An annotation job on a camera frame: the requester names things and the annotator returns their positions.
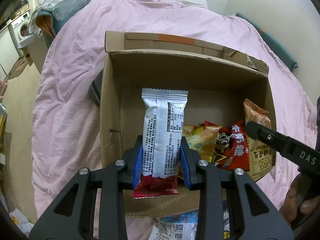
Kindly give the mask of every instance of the qr code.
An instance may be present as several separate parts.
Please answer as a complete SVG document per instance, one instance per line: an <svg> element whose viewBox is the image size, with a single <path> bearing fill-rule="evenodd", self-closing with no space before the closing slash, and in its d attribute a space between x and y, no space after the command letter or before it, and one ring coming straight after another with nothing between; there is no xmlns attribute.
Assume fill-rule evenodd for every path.
<svg viewBox="0 0 320 240"><path fill-rule="evenodd" d="M183 231L183 225L176 225L176 231Z"/></svg>
<svg viewBox="0 0 320 240"><path fill-rule="evenodd" d="M182 233L175 233L174 238L175 239L182 239Z"/></svg>

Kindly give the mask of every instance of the human hand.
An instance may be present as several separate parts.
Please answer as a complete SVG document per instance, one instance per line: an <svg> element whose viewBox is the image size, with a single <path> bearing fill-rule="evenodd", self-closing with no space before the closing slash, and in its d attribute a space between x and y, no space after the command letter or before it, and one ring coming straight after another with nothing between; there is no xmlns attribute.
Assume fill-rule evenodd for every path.
<svg viewBox="0 0 320 240"><path fill-rule="evenodd" d="M291 183L290 189L285 197L284 204L279 210L280 214L289 225L297 216L298 208L296 206L296 195L299 189L299 180L300 174ZM310 214L318 206L319 202L320 196L304 201L300 206L301 213L305 215Z"/></svg>

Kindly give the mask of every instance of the metal screw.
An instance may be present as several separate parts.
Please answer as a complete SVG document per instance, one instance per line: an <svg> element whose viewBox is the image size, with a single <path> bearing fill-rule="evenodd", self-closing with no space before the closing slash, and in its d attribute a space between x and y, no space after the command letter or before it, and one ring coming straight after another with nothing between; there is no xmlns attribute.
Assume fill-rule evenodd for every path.
<svg viewBox="0 0 320 240"><path fill-rule="evenodd" d="M237 175L243 175L243 174L244 174L244 170L241 169L241 168L236 168L236 169L235 169L235 173L236 173Z"/></svg>
<svg viewBox="0 0 320 240"><path fill-rule="evenodd" d="M117 161L116 161L116 165L117 165L117 166L123 166L124 163L125 163L124 160L117 160Z"/></svg>
<svg viewBox="0 0 320 240"><path fill-rule="evenodd" d="M87 174L88 173L88 169L87 168L81 168L80 170L79 170L79 173L81 174L81 175L85 175L85 174Z"/></svg>
<svg viewBox="0 0 320 240"><path fill-rule="evenodd" d="M205 160L199 160L198 163L200 166L207 166L208 165L208 162Z"/></svg>

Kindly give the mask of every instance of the chips bag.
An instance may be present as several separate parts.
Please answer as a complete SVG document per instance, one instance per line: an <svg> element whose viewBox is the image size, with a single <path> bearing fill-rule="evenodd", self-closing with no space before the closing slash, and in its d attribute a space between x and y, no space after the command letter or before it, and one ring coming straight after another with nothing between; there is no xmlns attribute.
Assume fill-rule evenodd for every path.
<svg viewBox="0 0 320 240"><path fill-rule="evenodd" d="M196 150L202 160L212 162L219 129L222 126L195 126L185 124L182 135L186 137L189 148Z"/></svg>
<svg viewBox="0 0 320 240"><path fill-rule="evenodd" d="M244 101L245 123L255 121L265 127L271 128L269 112L258 107L249 99ZM272 169L272 149L258 141L247 137L250 159L250 176L254 181L263 178Z"/></svg>
<svg viewBox="0 0 320 240"><path fill-rule="evenodd" d="M204 125L212 126L215 124L205 121ZM229 128L222 127L219 130L215 157L212 159L212 162L218 168L225 170L241 168L248 171L250 169L249 150L242 120Z"/></svg>

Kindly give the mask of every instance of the washing machine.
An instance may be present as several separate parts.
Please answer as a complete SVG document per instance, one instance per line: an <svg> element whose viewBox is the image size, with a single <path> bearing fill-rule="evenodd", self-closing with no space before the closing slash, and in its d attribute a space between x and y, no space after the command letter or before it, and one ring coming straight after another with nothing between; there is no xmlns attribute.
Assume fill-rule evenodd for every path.
<svg viewBox="0 0 320 240"><path fill-rule="evenodd" d="M30 22L29 11L23 13L18 18L14 19L8 26L12 42L20 57L23 57L23 52L18 49L19 43L24 40L28 35L28 25Z"/></svg>

